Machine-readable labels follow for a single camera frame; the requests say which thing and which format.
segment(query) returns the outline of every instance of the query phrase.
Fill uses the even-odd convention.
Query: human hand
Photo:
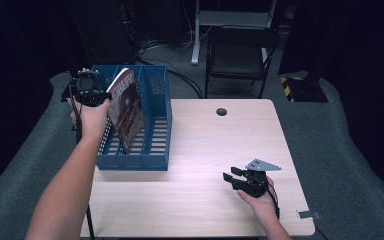
[[[73,108],[72,102],[70,99],[67,99],[68,104]],[[77,112],[80,115],[82,123],[82,139],[98,139],[102,138],[104,134],[105,127],[107,124],[107,113],[110,108],[111,101],[106,99],[101,105],[97,107],[88,107],[82,105],[74,99],[74,104],[76,106]],[[70,114],[71,121],[74,126],[77,127],[76,114],[73,111]]]
[[[267,180],[269,181],[268,191],[270,191],[272,195],[275,195],[273,180],[269,177],[267,177]],[[270,222],[278,221],[275,204],[268,192],[259,198],[254,198],[242,190],[238,190],[237,193],[242,200],[251,206],[252,211],[263,227],[267,226]]]

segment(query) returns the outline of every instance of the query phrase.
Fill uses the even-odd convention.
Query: magazine
[[[133,140],[144,125],[139,87],[134,72],[123,68],[107,92],[112,95],[108,116],[118,134],[123,153],[128,154]]]

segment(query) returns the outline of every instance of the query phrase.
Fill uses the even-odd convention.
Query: black cable
[[[82,120],[80,118],[80,113],[79,111],[77,110],[77,107],[76,107],[76,103],[74,102],[74,95],[73,95],[73,91],[71,89],[71,83],[68,84],[68,89],[70,90],[69,93],[70,93],[70,101],[71,101],[71,107],[73,109],[73,112],[74,112],[74,115],[76,117],[76,140],[77,140],[77,143],[79,143],[80,139],[82,138]]]
[[[267,189],[267,192],[270,195],[271,199],[273,200],[276,216],[277,218],[280,218],[280,209],[279,209],[279,202],[278,202],[276,190],[274,189],[273,185],[271,185],[269,182],[267,184],[273,190],[273,193],[270,191],[270,189]]]
[[[316,225],[314,225],[314,227],[316,228],[316,231],[317,231],[320,235],[322,235],[322,237],[323,237],[324,239],[329,240],[329,238],[327,238],[326,235],[324,235],[324,233],[323,233],[323,232],[322,232]]]
[[[149,59],[149,58],[146,58],[146,59],[144,59],[144,58],[141,58],[140,59],[141,61],[143,61],[143,62],[147,62],[147,61],[158,61],[158,62],[163,62],[163,63],[167,63],[168,65],[170,65],[174,70],[176,70],[176,72],[178,73],[178,74],[181,74],[180,73],[180,71],[179,71],[179,69],[177,69],[173,64],[171,64],[170,62],[167,62],[167,61],[164,61],[164,60],[159,60],[159,59]]]
[[[145,65],[152,65],[151,63],[149,63],[149,62],[143,60],[143,59],[140,58],[140,57],[137,58],[137,61],[140,62],[140,63],[143,63],[143,64],[145,64]],[[186,82],[186,83],[187,83],[187,84],[188,84],[188,85],[195,91],[195,93],[198,95],[198,98],[200,98],[200,99],[203,98],[201,88],[199,87],[199,85],[198,85],[196,82],[194,82],[192,79],[190,79],[190,78],[188,78],[188,77],[182,75],[182,74],[179,73],[179,72],[175,72],[175,71],[170,70],[170,69],[168,69],[167,71],[168,71],[169,73],[171,73],[171,74],[173,74],[173,75],[179,77],[179,78],[182,79],[183,81],[185,81],[185,82]]]

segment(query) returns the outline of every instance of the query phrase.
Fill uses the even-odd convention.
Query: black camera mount
[[[98,71],[83,69],[77,72],[78,76],[68,84],[64,90],[61,101],[66,102],[68,98],[74,97],[77,102],[89,106],[96,107],[101,105],[105,99],[111,100],[111,94],[102,90],[99,80],[96,76]]]
[[[267,179],[266,171],[281,170],[281,168],[259,159],[254,159],[245,166],[245,168],[247,170],[231,167],[230,171],[237,176],[244,176],[246,180],[235,179],[232,175],[227,173],[223,173],[223,179],[232,184],[233,190],[240,189],[255,198],[259,198],[267,192],[273,200],[276,215],[279,218],[280,211],[276,192]]]

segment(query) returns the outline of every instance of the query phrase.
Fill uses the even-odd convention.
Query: black backdrop
[[[351,138],[384,181],[384,1],[300,1],[279,73],[297,71],[337,88]]]
[[[48,106],[49,79],[87,66],[78,39],[64,1],[0,0],[0,175]]]

